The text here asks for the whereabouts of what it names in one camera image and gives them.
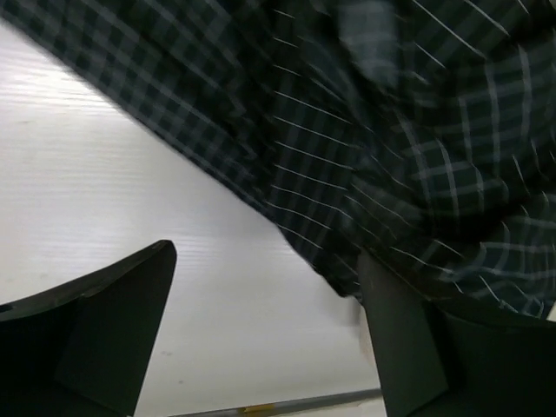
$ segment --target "white table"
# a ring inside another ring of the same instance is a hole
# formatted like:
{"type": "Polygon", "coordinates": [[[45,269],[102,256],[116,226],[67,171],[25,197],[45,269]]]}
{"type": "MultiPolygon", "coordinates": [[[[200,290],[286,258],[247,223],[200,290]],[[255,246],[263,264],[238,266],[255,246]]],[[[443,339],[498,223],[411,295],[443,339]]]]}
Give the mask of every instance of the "white table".
{"type": "Polygon", "coordinates": [[[0,302],[158,239],[177,246],[138,415],[378,387],[351,301],[265,219],[5,23],[0,118],[0,302]]]}

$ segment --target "plaid shirt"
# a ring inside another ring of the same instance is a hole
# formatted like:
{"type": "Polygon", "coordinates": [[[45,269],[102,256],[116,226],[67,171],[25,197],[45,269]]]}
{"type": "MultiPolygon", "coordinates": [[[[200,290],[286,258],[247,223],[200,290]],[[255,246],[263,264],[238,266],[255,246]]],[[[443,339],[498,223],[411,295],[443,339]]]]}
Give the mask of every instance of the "plaid shirt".
{"type": "Polygon", "coordinates": [[[548,0],[0,0],[0,16],[265,215],[340,295],[362,248],[546,317],[548,0]]]}

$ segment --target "grid pattern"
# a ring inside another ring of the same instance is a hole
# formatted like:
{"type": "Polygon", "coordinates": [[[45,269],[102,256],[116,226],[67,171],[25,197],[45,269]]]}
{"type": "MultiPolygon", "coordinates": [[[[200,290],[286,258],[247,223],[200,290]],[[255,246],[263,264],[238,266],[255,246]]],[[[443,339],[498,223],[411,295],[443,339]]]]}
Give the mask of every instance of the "grid pattern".
{"type": "Polygon", "coordinates": [[[548,0],[0,0],[0,16],[265,215],[340,295],[365,248],[544,318],[548,0]]]}

